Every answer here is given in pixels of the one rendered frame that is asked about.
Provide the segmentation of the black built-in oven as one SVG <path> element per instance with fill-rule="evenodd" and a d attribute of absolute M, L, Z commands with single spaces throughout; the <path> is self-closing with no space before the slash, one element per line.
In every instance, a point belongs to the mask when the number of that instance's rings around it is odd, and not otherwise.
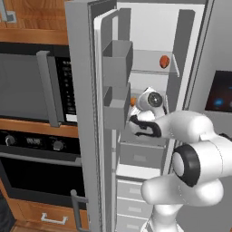
<path fill-rule="evenodd" d="M 15 144 L 7 146 L 5 137 L 12 135 Z M 64 148 L 54 150 L 53 143 L 62 141 Z M 0 152 L 51 160 L 81 159 L 77 138 L 12 130 L 0 130 Z M 82 166 L 64 166 L 0 157 L 0 179 L 10 198 L 70 208 L 71 190 L 85 195 Z"/>

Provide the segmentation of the grey freezer door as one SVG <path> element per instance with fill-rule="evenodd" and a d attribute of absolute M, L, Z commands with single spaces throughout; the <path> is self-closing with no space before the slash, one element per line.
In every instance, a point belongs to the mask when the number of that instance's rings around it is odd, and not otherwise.
<path fill-rule="evenodd" d="M 103 51 L 130 40 L 131 10 L 117 0 L 72 0 L 65 14 L 90 230 L 115 232 L 121 130 L 104 126 Z"/>

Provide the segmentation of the wooden cupboard door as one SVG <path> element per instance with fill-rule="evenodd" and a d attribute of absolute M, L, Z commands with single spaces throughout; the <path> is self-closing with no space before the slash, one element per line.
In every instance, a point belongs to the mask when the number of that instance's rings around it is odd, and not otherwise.
<path fill-rule="evenodd" d="M 4 0 L 7 11 L 14 11 L 15 23 L 1 19 L 0 28 L 66 30 L 64 3 L 68 0 Z"/>

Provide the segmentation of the grey fridge door with display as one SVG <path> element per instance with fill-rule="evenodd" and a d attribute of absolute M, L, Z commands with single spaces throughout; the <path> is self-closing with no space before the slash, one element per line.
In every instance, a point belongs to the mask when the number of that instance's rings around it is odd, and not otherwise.
<path fill-rule="evenodd" d="M 184 108 L 208 116 L 216 133 L 232 138 L 232 0 L 208 0 Z M 183 207 L 185 232 L 230 232 L 232 177 L 221 180 L 224 197 L 213 207 Z"/>

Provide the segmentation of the wooden drawer front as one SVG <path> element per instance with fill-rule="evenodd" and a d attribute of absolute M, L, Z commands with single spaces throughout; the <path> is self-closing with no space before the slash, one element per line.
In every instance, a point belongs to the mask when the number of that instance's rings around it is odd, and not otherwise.
<path fill-rule="evenodd" d="M 18 220 L 35 222 L 40 224 L 53 225 L 63 227 L 66 229 L 76 230 L 74 212 L 72 208 L 58 207 L 53 205 L 47 205 L 42 203 L 33 203 L 29 201 L 23 201 L 18 199 L 7 200 L 13 215 Z M 63 217 L 68 217 L 68 221 L 65 225 L 57 225 L 53 223 L 47 223 L 41 221 L 42 213 L 46 213 L 50 219 L 62 220 Z"/>

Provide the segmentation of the clear freezer rack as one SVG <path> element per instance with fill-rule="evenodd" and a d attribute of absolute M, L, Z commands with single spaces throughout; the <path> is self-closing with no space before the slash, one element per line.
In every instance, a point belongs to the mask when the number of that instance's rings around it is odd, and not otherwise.
<path fill-rule="evenodd" d="M 160 58 L 163 55 L 167 55 L 169 58 L 169 65 L 166 68 L 160 66 Z M 134 73 L 174 74 L 179 76 L 175 55 L 172 52 L 165 51 L 134 50 L 131 70 Z"/>

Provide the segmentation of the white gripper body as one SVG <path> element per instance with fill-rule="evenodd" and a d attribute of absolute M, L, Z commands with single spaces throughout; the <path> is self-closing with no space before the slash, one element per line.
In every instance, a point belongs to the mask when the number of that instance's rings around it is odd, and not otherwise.
<path fill-rule="evenodd" d="M 130 115 L 129 120 L 137 119 L 138 121 L 141 121 L 141 110 L 139 110 L 136 106 L 133 106 L 130 109 Z"/>

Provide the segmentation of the black oven knob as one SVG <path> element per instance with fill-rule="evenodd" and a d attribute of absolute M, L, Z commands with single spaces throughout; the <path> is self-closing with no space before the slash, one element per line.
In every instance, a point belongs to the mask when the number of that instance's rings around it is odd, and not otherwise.
<path fill-rule="evenodd" d="M 12 136 L 12 135 L 7 135 L 7 136 L 5 137 L 5 144 L 6 144 L 7 146 L 14 145 L 14 144 L 15 144 L 15 137 Z"/>
<path fill-rule="evenodd" d="M 64 148 L 64 143 L 62 141 L 57 140 L 53 143 L 54 150 L 62 150 L 63 148 Z"/>

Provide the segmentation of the black microwave oven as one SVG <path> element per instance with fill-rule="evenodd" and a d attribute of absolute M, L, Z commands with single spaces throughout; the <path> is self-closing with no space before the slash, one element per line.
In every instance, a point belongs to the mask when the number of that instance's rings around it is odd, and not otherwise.
<path fill-rule="evenodd" d="M 77 113 L 67 45 L 0 42 L 0 117 L 48 122 L 36 53 L 49 51 L 48 63 L 58 121 L 75 125 Z"/>

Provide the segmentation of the large grey freezer drawer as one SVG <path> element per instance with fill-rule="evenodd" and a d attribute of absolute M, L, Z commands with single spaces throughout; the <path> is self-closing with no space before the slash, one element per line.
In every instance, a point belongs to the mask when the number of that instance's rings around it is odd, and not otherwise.
<path fill-rule="evenodd" d="M 125 165 L 159 169 L 165 149 L 158 146 L 121 143 L 120 162 Z"/>

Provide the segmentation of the small grey door bin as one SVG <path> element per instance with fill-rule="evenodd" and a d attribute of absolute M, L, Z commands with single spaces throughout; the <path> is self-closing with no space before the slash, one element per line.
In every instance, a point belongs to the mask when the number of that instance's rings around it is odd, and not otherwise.
<path fill-rule="evenodd" d="M 131 84 L 126 87 L 104 87 L 104 126 L 109 130 L 125 128 L 131 104 Z"/>

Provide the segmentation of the small grey freezer drawer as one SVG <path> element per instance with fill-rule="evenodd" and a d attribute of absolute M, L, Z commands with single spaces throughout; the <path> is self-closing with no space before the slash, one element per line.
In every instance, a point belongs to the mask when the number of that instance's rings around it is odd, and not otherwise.
<path fill-rule="evenodd" d="M 120 198 L 132 198 L 137 200 L 142 200 L 140 193 L 141 183 L 128 181 L 128 180 L 118 180 L 117 191 Z"/>
<path fill-rule="evenodd" d="M 145 218 L 129 217 L 118 215 L 117 216 L 117 232 L 140 232 L 141 227 L 147 221 Z"/>
<path fill-rule="evenodd" d="M 117 198 L 117 213 L 138 218 L 148 218 L 152 211 L 152 205 L 145 201 L 129 198 Z"/>

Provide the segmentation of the large grey door bin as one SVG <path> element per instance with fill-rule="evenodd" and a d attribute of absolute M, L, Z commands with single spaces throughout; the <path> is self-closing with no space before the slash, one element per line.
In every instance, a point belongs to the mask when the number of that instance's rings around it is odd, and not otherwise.
<path fill-rule="evenodd" d="M 103 84 L 125 87 L 129 80 L 133 62 L 133 43 L 112 40 L 103 51 Z"/>

